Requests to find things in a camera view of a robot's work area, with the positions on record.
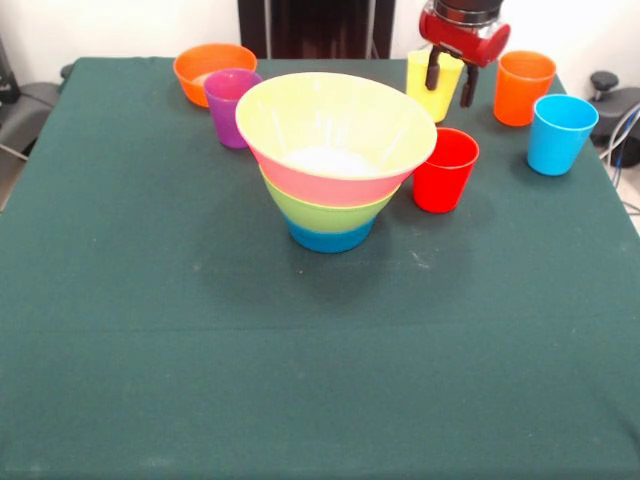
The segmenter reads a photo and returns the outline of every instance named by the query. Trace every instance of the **orange bowl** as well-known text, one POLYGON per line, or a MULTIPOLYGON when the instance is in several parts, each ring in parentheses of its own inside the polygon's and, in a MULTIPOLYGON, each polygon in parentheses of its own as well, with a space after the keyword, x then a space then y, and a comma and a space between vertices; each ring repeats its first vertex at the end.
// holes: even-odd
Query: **orange bowl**
POLYGON ((255 72, 257 66, 256 56, 247 48, 230 43, 210 43, 182 52, 173 62, 173 71, 187 98, 207 108, 204 81, 210 74, 225 68, 255 72))

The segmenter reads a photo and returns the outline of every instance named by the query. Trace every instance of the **pink bowl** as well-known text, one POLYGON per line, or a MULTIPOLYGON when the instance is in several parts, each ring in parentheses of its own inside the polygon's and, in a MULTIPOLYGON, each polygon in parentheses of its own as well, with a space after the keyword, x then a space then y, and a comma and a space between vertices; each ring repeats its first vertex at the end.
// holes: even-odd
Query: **pink bowl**
POLYGON ((352 207, 386 197, 404 182, 411 171, 374 180, 342 180, 318 177, 285 167, 249 145, 262 171, 279 189, 305 202, 328 207, 352 207))

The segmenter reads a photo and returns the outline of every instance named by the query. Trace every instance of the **blue cup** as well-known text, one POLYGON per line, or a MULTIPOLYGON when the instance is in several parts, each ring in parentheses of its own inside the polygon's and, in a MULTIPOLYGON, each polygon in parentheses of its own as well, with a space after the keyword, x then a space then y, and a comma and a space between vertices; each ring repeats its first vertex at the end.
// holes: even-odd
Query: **blue cup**
POLYGON ((547 95, 534 105, 529 166, 542 175, 564 175, 573 166, 598 112, 589 102, 569 95, 547 95))

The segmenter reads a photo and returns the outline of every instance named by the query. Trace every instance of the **white wall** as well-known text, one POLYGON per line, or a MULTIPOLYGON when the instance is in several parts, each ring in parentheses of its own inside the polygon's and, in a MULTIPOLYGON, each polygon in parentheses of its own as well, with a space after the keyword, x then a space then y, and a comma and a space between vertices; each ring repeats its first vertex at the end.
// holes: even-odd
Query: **white wall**
MULTIPOLYGON (((393 57, 424 43, 424 3, 396 0, 393 57)), ((596 69, 640 85, 638 0, 505 0, 503 18, 513 27, 507 50, 554 58, 571 93, 587 96, 596 69)), ((85 55, 175 56, 199 43, 240 40, 236 0, 0 0, 0 34, 21 83, 58 81, 63 65, 85 55)))
MULTIPOLYGON (((418 19, 425 0, 396 0, 391 55, 403 58, 424 44, 418 19)), ((589 96, 589 75, 611 70, 622 85, 640 86, 638 0, 505 0, 502 18, 511 24, 505 51, 536 50, 556 61, 565 88, 589 96)))
POLYGON ((168 56, 239 42, 236 0, 0 0, 0 35, 20 83, 60 80, 80 56, 168 56))

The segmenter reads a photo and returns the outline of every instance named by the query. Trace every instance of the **red cup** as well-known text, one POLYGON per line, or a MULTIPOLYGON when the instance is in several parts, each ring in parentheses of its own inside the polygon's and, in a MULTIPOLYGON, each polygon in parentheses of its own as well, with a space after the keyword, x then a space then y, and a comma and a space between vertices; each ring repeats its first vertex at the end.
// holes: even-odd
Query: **red cup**
POLYGON ((429 159, 413 175, 413 199, 430 213, 454 210, 480 155, 477 142, 455 128, 438 128, 438 142, 429 159))

